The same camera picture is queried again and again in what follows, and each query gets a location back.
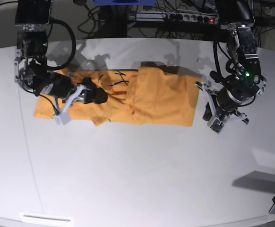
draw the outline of white table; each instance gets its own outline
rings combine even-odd
[[[52,43],[49,59],[62,63],[69,47]],[[212,43],[204,41],[97,39],[78,42],[77,49],[78,64],[90,70],[138,69],[143,61],[200,75],[215,69]],[[268,215],[273,194],[233,185],[254,171],[275,174],[275,51],[258,53],[267,89],[241,109],[250,124],[233,122],[217,135],[202,120],[202,94],[190,128],[110,122],[95,127],[89,121],[58,127],[35,119],[35,97],[20,90],[19,106],[14,48],[0,49],[0,188],[18,189],[2,174],[17,166],[25,175],[12,180],[26,190],[26,201],[18,198],[15,207],[5,207],[5,199],[12,202],[19,192],[5,192],[0,215],[40,213],[41,203],[45,214],[73,217],[76,227],[243,227],[274,220]],[[223,69],[226,58],[220,59]],[[15,131],[7,130],[11,126]],[[22,161],[3,162],[5,155]]]

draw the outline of blue object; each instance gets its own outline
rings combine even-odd
[[[94,0],[99,6],[114,6],[114,5],[139,5],[153,6],[156,0]]]

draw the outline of floor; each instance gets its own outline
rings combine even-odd
[[[7,2],[7,1],[9,0],[0,0],[0,3]],[[88,5],[90,8],[93,8],[94,6],[96,6],[92,1],[89,1],[89,2],[90,3]],[[180,5],[178,3],[180,1],[169,0],[169,2],[173,3],[174,6],[175,6],[175,3],[177,3],[178,8],[183,7],[183,5]],[[158,5],[160,7],[163,7],[163,0],[158,0]],[[15,3],[6,4],[0,7],[0,48],[13,46],[16,43],[17,28],[14,26],[15,13],[16,13]],[[84,7],[77,6],[73,4],[73,2],[70,0],[55,0],[53,2],[52,16],[54,18],[58,18],[66,21],[73,28],[77,39],[86,38],[86,34],[83,34],[77,30],[77,26],[87,18],[87,11]],[[93,21],[90,20],[87,24],[82,26],[82,29],[86,31],[91,31],[92,27],[93,27]],[[269,32],[265,32],[265,29],[262,29],[260,31],[262,33],[261,47],[270,49],[270,50],[275,50],[275,29]],[[147,29],[147,28],[143,28],[142,32],[147,37],[153,37],[155,34],[155,30]],[[144,35],[138,29],[131,29],[129,31],[129,35],[131,37],[144,37]],[[68,40],[68,39],[69,39],[69,36],[64,31],[64,29],[62,27],[55,26],[49,40],[61,41],[61,40]]]

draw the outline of orange towel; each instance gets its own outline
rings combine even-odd
[[[67,70],[59,73],[66,75]],[[192,126],[198,101],[198,89],[194,83],[200,82],[200,78],[141,67],[138,71],[74,72],[73,82],[79,83],[84,77],[91,77],[97,86],[102,87],[108,100],[100,105],[74,103],[68,109],[72,120],[92,120],[95,125],[112,121]],[[52,118],[53,115],[50,103],[40,97],[34,116]]]

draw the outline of gray floor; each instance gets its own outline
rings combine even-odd
[[[88,5],[91,8],[95,6],[91,0],[88,0]],[[10,3],[0,7],[0,48],[14,46],[16,44],[17,27],[14,26],[16,6],[15,3]],[[52,17],[66,21],[73,28],[77,39],[86,37],[85,34],[77,30],[77,26],[87,18],[87,11],[84,7],[73,4],[71,0],[54,0]],[[92,21],[90,21],[84,26],[84,29],[90,31],[92,26]],[[147,28],[143,28],[142,30],[148,37],[154,36],[155,30]],[[144,37],[137,29],[132,29],[129,35],[131,37]],[[50,37],[50,41],[56,40],[69,40],[69,35],[61,26],[54,26]],[[275,50],[275,30],[263,34],[261,40],[263,48]]]

